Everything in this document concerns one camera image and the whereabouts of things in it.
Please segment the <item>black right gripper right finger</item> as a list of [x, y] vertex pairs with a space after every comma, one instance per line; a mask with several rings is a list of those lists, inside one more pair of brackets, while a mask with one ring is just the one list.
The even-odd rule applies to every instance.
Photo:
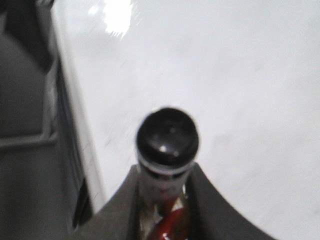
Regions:
[[186, 182], [190, 211], [190, 240], [272, 240], [255, 226], [211, 184], [195, 164]]

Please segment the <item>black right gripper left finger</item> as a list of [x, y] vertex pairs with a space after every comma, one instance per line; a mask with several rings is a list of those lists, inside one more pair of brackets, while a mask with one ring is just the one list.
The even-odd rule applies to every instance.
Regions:
[[137, 240], [138, 170], [132, 166], [113, 197], [73, 235], [73, 240]]

